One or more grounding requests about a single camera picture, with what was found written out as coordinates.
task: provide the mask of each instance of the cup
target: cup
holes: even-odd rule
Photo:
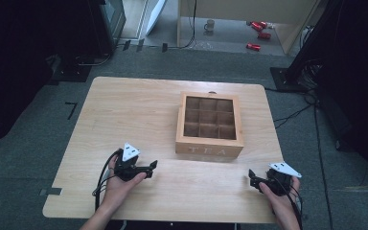
[[[212,32],[214,30],[215,21],[213,19],[208,19],[207,24],[204,25],[204,30],[206,32]]]

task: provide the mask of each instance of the wooden box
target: wooden box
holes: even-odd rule
[[[242,149],[238,96],[181,92],[176,153],[238,157]]]

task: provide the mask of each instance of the red object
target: red object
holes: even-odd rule
[[[258,38],[269,40],[271,38],[271,34],[269,34],[269,33],[259,33]]]
[[[257,32],[261,32],[263,27],[258,22],[252,22],[250,26],[255,29]]]
[[[263,29],[267,28],[267,23],[265,22],[258,22],[259,25],[261,25],[263,27]]]
[[[254,51],[260,51],[261,46],[257,44],[252,44],[250,42],[247,43],[246,49],[254,50]]]

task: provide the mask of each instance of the human hand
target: human hand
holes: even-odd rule
[[[145,172],[140,172],[133,179],[129,181],[123,181],[119,177],[115,176],[115,163],[117,156],[113,156],[109,161],[109,177],[106,180],[105,195],[103,196],[103,202],[101,203],[95,214],[82,226],[81,229],[105,229],[107,223],[112,218],[112,215],[121,206],[127,197],[130,190],[136,185],[142,182],[146,178]]]
[[[119,206],[121,206],[130,190],[142,182],[142,180],[147,176],[145,172],[140,172],[131,180],[123,181],[118,176],[115,176],[115,172],[113,171],[113,169],[115,169],[117,158],[118,157],[115,155],[109,161],[109,177],[106,180],[105,195],[103,196],[103,202],[101,203],[101,206],[107,208],[108,212],[111,212],[112,214],[116,212]]]
[[[298,190],[300,189],[300,181],[295,176],[293,176],[291,180],[292,187],[295,189],[295,191],[290,191],[289,196],[295,203],[295,198],[298,196],[298,194],[294,194],[293,192],[298,193]],[[270,202],[270,206],[276,215],[277,224],[279,224],[284,230],[300,229],[300,225],[298,224],[297,217],[295,216],[294,209],[288,197],[286,195],[277,196],[273,194],[270,188],[268,188],[267,185],[262,182],[259,184],[259,186]]]

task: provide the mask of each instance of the black tape mark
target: black tape mark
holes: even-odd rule
[[[130,45],[130,40],[127,40],[124,45],[124,51],[129,49],[129,45]]]
[[[163,48],[162,48],[161,52],[165,53],[167,51],[167,49],[168,49],[167,43],[163,43]]]
[[[144,38],[139,40],[139,44],[137,45],[136,52],[142,51],[143,43],[145,43],[145,39]]]
[[[73,116],[73,114],[74,114],[74,111],[76,110],[76,107],[77,107],[77,104],[78,103],[68,103],[68,102],[66,102],[65,104],[73,104],[74,106],[73,106],[73,109],[71,110],[71,113],[70,113],[70,115],[68,116],[68,119],[67,120],[70,120],[71,119],[71,117]]]

